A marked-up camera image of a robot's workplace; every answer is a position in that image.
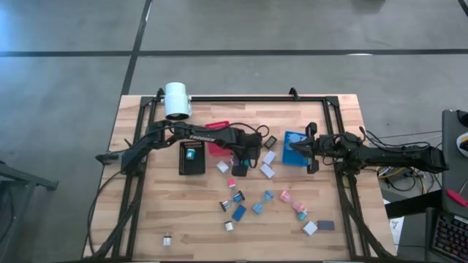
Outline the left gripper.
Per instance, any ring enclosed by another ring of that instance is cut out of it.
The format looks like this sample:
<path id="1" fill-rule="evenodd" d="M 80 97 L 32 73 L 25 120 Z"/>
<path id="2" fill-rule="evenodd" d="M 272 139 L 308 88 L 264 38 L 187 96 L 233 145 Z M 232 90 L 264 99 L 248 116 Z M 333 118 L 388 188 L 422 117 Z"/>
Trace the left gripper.
<path id="1" fill-rule="evenodd" d="M 232 152 L 233 156 L 239 160 L 239 165 L 233 166 L 231 174 L 236 177 L 246 177 L 248 169 L 257 167 L 263 138 L 270 133 L 270 129 L 266 125 L 260 125 L 256 129 L 246 124 L 245 126 L 252 129 L 253 132 L 247 133 L 243 129 L 235 128 L 236 143 Z"/>

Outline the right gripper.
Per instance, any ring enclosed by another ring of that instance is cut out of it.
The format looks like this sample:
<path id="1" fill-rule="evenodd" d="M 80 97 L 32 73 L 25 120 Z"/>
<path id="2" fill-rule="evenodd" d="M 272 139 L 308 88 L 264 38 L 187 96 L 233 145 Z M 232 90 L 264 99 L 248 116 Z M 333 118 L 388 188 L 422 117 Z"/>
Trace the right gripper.
<path id="1" fill-rule="evenodd" d="M 314 174 L 319 170 L 319 162 L 316 160 L 316 156 L 341 158 L 339 153 L 340 149 L 338 141 L 344 136 L 344 134 L 326 134 L 320 135 L 318 138 L 315 137 L 317 133 L 317 124 L 311 122 L 306 127 L 307 138 L 305 142 L 291 142 L 291 148 L 299 154 L 308 154 L 310 160 L 308 167 L 306 168 L 308 174 Z"/>

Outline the black capped sand hourglass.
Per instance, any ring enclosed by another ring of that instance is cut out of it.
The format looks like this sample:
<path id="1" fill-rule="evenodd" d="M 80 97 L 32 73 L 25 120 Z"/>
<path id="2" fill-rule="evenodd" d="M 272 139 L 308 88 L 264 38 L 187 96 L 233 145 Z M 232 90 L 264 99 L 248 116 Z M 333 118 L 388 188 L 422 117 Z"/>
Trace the black capped sand hourglass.
<path id="1" fill-rule="evenodd" d="M 242 193 L 242 191 L 238 191 L 233 195 L 232 199 L 227 199 L 225 201 L 220 202 L 220 207 L 223 212 L 226 212 L 232 205 L 233 203 L 241 203 L 242 201 L 245 200 L 245 196 Z"/>

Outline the pink capped sand hourglass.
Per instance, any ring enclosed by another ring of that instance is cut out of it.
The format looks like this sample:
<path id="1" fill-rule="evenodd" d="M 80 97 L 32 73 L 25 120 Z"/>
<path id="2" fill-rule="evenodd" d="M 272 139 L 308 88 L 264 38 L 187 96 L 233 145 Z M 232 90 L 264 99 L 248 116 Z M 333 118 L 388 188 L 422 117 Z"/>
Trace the pink capped sand hourglass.
<path id="1" fill-rule="evenodd" d="M 306 210 L 306 206 L 304 203 L 296 200 L 293 198 L 293 196 L 287 192 L 286 190 L 284 190 L 281 194 L 280 194 L 280 199 L 283 201 L 283 202 L 286 202 L 288 204 L 291 205 L 291 207 L 297 212 L 297 213 L 300 213 L 302 211 L 305 211 Z"/>

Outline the blue box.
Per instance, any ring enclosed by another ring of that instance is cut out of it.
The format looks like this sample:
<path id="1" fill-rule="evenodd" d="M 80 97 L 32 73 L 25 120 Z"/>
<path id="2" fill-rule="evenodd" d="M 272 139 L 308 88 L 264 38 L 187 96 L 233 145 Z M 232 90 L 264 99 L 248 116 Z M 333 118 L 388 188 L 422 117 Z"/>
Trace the blue box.
<path id="1" fill-rule="evenodd" d="M 239 222 L 243 218 L 245 212 L 246 212 L 246 208 L 243 205 L 238 205 L 234 213 L 232 214 L 231 218 Z"/>

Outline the blue plastic basket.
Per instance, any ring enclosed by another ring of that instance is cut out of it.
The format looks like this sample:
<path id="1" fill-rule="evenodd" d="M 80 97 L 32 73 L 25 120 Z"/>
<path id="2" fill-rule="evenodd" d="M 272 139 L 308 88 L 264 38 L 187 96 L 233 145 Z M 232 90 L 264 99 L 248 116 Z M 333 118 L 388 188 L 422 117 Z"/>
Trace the blue plastic basket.
<path id="1" fill-rule="evenodd" d="M 282 151 L 282 163 L 297 167 L 307 167 L 309 160 L 301 154 L 295 152 L 288 142 L 289 133 L 297 133 L 293 131 L 286 131 L 284 134 L 284 145 Z"/>

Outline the red plastic basket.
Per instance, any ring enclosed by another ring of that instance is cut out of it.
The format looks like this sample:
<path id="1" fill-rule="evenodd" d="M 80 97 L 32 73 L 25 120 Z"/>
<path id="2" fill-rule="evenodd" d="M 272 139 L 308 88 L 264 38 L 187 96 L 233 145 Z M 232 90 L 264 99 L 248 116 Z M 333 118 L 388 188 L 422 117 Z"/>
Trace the red plastic basket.
<path id="1" fill-rule="evenodd" d="M 211 128 L 211 129 L 220 129 L 220 128 L 228 126 L 229 124 L 230 124 L 229 121 L 220 121 L 216 123 L 207 123 L 205 127 Z M 231 154 L 230 150 L 220 148 L 218 145 L 212 142 L 208 142 L 207 146 L 208 146 L 208 153 L 213 157 L 229 156 Z"/>

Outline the black plastic basket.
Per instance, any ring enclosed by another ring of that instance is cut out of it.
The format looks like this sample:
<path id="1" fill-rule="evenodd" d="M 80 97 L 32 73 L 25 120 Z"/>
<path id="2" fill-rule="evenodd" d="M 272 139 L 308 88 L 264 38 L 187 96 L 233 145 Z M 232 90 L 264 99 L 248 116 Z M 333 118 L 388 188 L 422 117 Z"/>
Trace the black plastic basket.
<path id="1" fill-rule="evenodd" d="M 193 160 L 186 159 L 186 150 L 196 150 Z M 186 141 L 179 144 L 179 175 L 203 175 L 205 173 L 205 143 Z"/>

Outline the white cylindrical lamp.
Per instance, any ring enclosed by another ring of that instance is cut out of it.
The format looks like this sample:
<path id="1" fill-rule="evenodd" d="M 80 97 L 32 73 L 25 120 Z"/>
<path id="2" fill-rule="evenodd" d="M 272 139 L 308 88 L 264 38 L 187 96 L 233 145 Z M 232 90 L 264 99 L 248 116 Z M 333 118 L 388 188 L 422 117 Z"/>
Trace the white cylindrical lamp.
<path id="1" fill-rule="evenodd" d="M 166 119 L 182 121 L 192 115 L 191 97 L 183 83 L 172 82 L 165 86 L 164 106 Z"/>

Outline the white paper sheet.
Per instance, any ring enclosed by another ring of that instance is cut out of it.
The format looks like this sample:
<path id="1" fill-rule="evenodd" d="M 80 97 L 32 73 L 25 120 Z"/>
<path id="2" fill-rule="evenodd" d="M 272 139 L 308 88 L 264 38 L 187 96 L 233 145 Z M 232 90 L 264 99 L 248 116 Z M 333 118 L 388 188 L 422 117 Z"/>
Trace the white paper sheet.
<path id="1" fill-rule="evenodd" d="M 404 225 L 404 217 L 392 218 L 389 220 L 390 232 L 392 234 L 395 249 L 398 250 L 401 239 L 401 232 Z"/>

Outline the black desk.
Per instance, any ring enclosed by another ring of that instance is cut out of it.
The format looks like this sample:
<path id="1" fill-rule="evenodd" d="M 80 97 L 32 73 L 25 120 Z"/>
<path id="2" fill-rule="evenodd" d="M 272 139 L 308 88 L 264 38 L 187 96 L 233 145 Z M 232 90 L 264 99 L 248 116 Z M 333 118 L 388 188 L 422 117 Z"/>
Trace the black desk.
<path id="1" fill-rule="evenodd" d="M 468 158 L 456 146 L 456 139 L 468 132 L 468 112 L 444 110 L 442 112 L 442 151 L 449 170 L 442 173 L 442 206 L 448 213 L 468 218 L 468 207 L 451 200 L 446 190 L 460 193 L 468 200 Z"/>

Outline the black keyboard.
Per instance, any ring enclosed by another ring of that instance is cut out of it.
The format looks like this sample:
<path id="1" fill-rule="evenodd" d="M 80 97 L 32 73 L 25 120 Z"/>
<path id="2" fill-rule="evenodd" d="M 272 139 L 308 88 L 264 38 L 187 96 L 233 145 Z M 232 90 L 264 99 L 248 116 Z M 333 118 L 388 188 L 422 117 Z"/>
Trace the black keyboard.
<path id="1" fill-rule="evenodd" d="M 468 219 L 438 212 L 431 249 L 461 263 L 468 263 Z"/>

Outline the black metal stand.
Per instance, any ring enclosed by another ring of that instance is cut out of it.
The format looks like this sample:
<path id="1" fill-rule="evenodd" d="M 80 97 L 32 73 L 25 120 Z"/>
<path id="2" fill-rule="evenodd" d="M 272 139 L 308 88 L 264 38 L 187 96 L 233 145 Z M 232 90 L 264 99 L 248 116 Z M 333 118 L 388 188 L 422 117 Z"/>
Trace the black metal stand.
<path id="1" fill-rule="evenodd" d="M 15 169 L 0 161 L 0 263 L 7 263 L 17 246 L 20 228 L 35 188 L 55 191 L 58 182 Z"/>

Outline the black aluminium table frame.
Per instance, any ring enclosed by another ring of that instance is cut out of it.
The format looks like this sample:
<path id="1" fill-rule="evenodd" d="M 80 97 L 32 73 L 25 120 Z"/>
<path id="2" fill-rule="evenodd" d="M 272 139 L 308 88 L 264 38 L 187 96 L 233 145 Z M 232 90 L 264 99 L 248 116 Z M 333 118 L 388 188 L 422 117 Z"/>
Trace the black aluminium table frame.
<path id="1" fill-rule="evenodd" d="M 321 134 L 343 130 L 356 133 L 363 125 L 358 100 L 354 95 L 302 95 L 294 101 L 283 96 L 194 96 L 190 122 L 199 126 L 219 121 L 246 123 L 253 128 L 266 125 L 275 136 L 276 154 L 272 162 L 275 175 L 267 178 L 251 169 L 238 178 L 244 193 L 246 213 L 234 230 L 224 223 L 231 219 L 220 202 L 231 198 L 227 187 L 230 173 L 221 173 L 217 158 L 208 156 L 203 175 L 182 176 L 178 172 L 179 146 L 154 150 L 146 162 L 142 178 L 119 174 L 119 164 L 107 165 L 102 178 L 107 186 L 99 195 L 91 223 L 93 240 L 86 243 L 83 255 L 89 256 L 107 239 L 119 215 L 132 199 L 136 188 L 143 191 L 140 209 L 126 225 L 118 247 L 109 255 L 134 261 L 228 262 L 347 260 L 350 257 L 336 176 L 327 162 L 310 175 L 303 167 L 282 163 L 286 131 L 302 132 L 315 122 Z M 289 191 L 305 204 L 310 221 L 331 220 L 333 231 L 303 233 L 303 223 L 295 211 L 279 198 L 269 202 L 261 215 L 251 210 L 264 191 L 276 195 Z M 171 235 L 171 246 L 163 246 L 163 236 Z"/>

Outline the white cube wall charger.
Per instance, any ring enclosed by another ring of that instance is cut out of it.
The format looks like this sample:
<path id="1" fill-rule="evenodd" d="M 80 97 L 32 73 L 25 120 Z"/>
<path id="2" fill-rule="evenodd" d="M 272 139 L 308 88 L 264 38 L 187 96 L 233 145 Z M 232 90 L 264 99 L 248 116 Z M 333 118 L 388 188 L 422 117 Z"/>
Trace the white cube wall charger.
<path id="1" fill-rule="evenodd" d="M 309 237 L 312 236 L 317 230 L 317 225 L 312 221 L 307 222 L 302 228 L 303 233 Z"/>

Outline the red handled tool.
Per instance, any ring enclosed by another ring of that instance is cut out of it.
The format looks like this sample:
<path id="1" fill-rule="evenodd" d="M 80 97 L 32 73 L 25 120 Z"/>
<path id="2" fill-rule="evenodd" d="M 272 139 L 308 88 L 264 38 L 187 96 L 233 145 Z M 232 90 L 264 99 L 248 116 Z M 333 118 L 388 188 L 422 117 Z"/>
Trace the red handled tool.
<path id="1" fill-rule="evenodd" d="M 445 193 L 447 194 L 447 196 L 453 200 L 456 204 L 462 206 L 462 207 L 468 207 L 468 200 L 466 200 L 465 198 L 463 198 L 462 195 L 460 195 L 460 193 L 458 192 L 455 192 L 451 189 L 448 189 L 445 191 Z"/>

